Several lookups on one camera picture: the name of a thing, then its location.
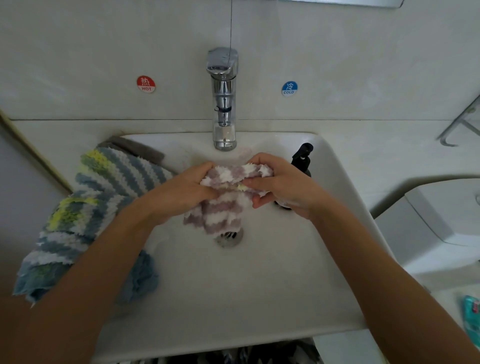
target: bathroom sink basin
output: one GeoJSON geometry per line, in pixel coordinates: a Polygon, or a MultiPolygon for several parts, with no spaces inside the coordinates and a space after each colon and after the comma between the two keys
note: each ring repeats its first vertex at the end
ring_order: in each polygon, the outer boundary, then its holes
{"type": "MultiPolygon", "coordinates": [[[[258,152],[291,160],[313,145],[310,171],[388,251],[369,212],[328,143],[310,133],[237,133],[230,152],[211,133],[128,135],[165,153],[164,167],[181,172],[212,160],[241,165],[258,152]]],[[[245,211],[244,235],[221,247],[182,217],[156,227],[147,242],[160,275],[157,290],[107,323],[95,363],[112,363],[309,337],[365,328],[363,315],[313,225],[268,204],[245,211]]]]}

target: hot label sticker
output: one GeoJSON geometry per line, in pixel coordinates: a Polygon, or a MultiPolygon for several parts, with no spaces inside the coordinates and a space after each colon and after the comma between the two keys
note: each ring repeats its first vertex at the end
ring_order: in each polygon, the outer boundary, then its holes
{"type": "Polygon", "coordinates": [[[297,92],[298,88],[299,87],[295,81],[285,82],[285,84],[282,87],[282,95],[286,97],[292,96],[297,92]]]}
{"type": "Polygon", "coordinates": [[[155,82],[148,76],[140,76],[137,78],[137,86],[140,91],[151,94],[155,91],[155,82]]]}

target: faucet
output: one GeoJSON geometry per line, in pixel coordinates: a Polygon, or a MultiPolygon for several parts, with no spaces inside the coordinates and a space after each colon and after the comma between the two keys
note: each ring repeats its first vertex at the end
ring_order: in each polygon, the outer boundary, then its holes
{"type": "Polygon", "coordinates": [[[235,49],[218,47],[208,51],[207,72],[212,77],[213,144],[228,152],[235,149],[235,94],[239,54],[235,49]]]}

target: red sticker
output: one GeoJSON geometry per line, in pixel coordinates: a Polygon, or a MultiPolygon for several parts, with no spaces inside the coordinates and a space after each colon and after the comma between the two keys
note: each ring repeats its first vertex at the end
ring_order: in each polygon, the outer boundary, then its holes
{"type": "Polygon", "coordinates": [[[155,82],[148,76],[140,76],[137,78],[137,86],[140,91],[148,94],[155,91],[155,82]]]}

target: forearm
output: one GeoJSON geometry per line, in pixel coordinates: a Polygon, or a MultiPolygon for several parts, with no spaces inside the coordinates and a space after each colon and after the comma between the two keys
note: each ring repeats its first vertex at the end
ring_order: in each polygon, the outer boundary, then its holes
{"type": "Polygon", "coordinates": [[[392,364],[480,362],[461,328],[346,207],[328,201],[311,220],[392,364]]]}
{"type": "Polygon", "coordinates": [[[31,310],[12,362],[88,363],[102,325],[150,235],[141,207],[125,208],[31,310]]]}

